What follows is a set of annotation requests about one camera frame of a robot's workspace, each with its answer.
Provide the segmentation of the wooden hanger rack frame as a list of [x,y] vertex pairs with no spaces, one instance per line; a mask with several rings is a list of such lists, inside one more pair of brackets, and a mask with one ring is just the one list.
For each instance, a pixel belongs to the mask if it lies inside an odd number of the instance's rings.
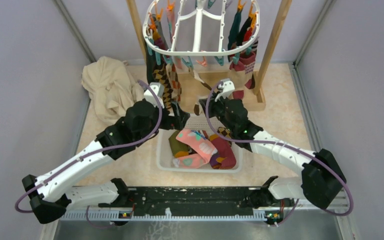
[[[137,39],[139,41],[140,48],[142,50],[142,54],[145,56],[146,54],[149,54],[148,48],[142,33],[143,23],[145,19],[143,22],[141,22],[137,5],[134,0],[128,0],[126,4],[129,9],[133,27],[134,27]],[[288,15],[291,4],[292,2],[290,0],[281,1],[277,11],[276,18],[274,20],[270,37],[267,42],[267,46],[265,48],[265,52],[263,55],[262,62],[260,64],[260,68],[258,71],[255,71],[255,70],[253,71],[253,75],[255,76],[255,80],[256,80],[255,82],[256,86],[254,89],[245,90],[244,92],[244,106],[250,111],[263,111],[266,108],[266,99],[263,92],[262,84],[266,76],[272,56],[274,54],[279,36],[281,34],[281,31],[284,26],[284,22]],[[260,28],[261,27],[261,11],[260,10],[259,10],[259,16],[260,16],[260,21],[259,21],[259,28]],[[153,53],[153,55],[156,55],[158,57],[164,57],[159,53]],[[169,57],[172,60],[176,58],[176,56],[169,56]],[[220,58],[214,57],[214,58],[217,60],[217,62],[221,66],[223,66],[224,60],[227,58],[227,56],[222,56]],[[192,97],[194,95],[204,94],[208,92],[205,84],[214,83],[216,80],[220,80],[222,78],[227,77],[228,71],[227,70],[204,71],[199,74],[199,77],[202,78],[204,83],[199,83],[199,81],[195,79],[194,75],[195,75],[194,70],[191,70],[189,72],[180,72],[178,74],[180,84],[186,90],[184,94],[182,94],[182,98],[186,99],[186,102],[182,102],[181,104],[183,107],[184,106],[190,107],[192,103],[194,103],[194,101],[192,100]]]

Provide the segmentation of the cream argyle sock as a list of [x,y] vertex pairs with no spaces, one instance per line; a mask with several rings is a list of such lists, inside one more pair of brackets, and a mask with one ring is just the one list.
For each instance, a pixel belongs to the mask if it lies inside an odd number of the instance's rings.
[[182,95],[182,87],[181,83],[179,82],[176,66],[173,63],[168,64],[166,66],[166,71],[171,89],[171,98],[174,101],[180,102]]

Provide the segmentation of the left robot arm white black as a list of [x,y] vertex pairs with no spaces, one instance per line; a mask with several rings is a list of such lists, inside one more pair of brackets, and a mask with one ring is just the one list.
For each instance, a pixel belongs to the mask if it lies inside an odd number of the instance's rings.
[[31,213],[39,223],[54,222],[68,210],[87,206],[126,206],[131,194],[120,178],[100,185],[77,186],[76,183],[94,170],[134,151],[159,130],[182,130],[191,115],[176,101],[171,102],[171,107],[172,111],[169,111],[146,100],[138,101],[84,150],[56,169],[40,176],[25,176],[22,179],[25,196],[29,197]]

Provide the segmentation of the brown yellow argyle sock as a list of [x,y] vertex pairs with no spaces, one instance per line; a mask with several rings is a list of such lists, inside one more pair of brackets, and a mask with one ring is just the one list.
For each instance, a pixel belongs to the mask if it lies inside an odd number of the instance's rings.
[[217,133],[223,135],[224,137],[226,137],[228,139],[232,139],[231,131],[225,127],[218,127]]

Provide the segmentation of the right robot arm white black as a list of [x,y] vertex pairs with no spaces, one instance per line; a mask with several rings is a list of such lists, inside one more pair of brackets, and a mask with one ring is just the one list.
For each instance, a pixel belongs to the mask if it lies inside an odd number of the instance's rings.
[[298,175],[270,181],[261,193],[267,206],[275,206],[285,198],[305,198],[326,210],[339,192],[347,189],[345,175],[329,150],[305,150],[274,137],[249,120],[248,111],[239,99],[222,97],[216,100],[212,97],[202,100],[201,105],[205,116],[220,121],[240,148],[270,157]]

